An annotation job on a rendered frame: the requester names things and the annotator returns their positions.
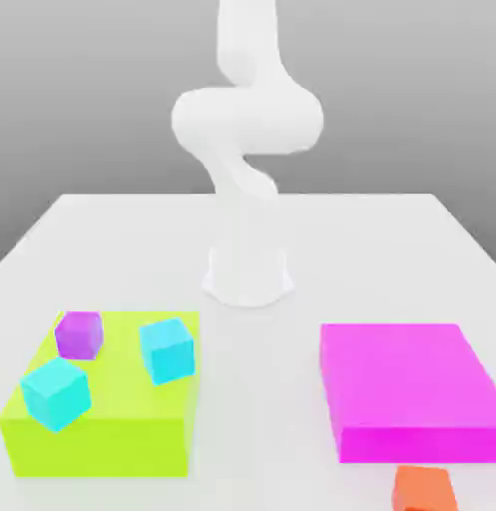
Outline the small cyan cube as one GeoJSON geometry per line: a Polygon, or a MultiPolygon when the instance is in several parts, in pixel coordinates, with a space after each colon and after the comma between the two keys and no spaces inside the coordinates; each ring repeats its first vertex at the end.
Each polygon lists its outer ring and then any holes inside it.
{"type": "Polygon", "coordinates": [[[92,405],[87,373],[61,357],[29,372],[20,385],[28,413],[54,433],[63,430],[92,405]]]}
{"type": "Polygon", "coordinates": [[[142,359],[154,385],[195,374],[194,338],[180,318],[143,325],[139,334],[142,359]]]}

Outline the small purple cube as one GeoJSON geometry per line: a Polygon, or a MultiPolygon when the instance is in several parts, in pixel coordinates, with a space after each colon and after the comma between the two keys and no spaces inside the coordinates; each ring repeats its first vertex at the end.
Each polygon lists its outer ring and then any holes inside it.
{"type": "Polygon", "coordinates": [[[93,360],[104,341],[101,315],[97,311],[67,311],[55,327],[54,334],[61,357],[93,360]]]}

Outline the small orange cube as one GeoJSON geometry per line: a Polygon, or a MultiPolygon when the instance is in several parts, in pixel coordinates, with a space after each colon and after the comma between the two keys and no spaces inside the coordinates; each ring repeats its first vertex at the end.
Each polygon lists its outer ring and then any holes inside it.
{"type": "Polygon", "coordinates": [[[392,511],[459,511],[448,471],[398,466],[392,491],[392,511]]]}

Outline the large magenta box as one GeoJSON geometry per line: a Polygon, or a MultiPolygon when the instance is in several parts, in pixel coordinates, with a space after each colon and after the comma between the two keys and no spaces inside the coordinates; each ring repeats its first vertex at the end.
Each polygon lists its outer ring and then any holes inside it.
{"type": "Polygon", "coordinates": [[[496,463],[496,384],[451,323],[325,323],[341,463],[496,463]]]}

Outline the large lime green box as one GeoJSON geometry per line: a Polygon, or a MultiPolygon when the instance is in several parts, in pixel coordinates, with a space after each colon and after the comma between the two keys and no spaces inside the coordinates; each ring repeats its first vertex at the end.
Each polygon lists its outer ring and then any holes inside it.
{"type": "Polygon", "coordinates": [[[18,477],[185,477],[199,393],[197,374],[156,386],[146,370],[139,329],[170,311],[105,311],[104,343],[88,375],[90,409],[59,432],[31,417],[15,388],[0,430],[18,477]]]}

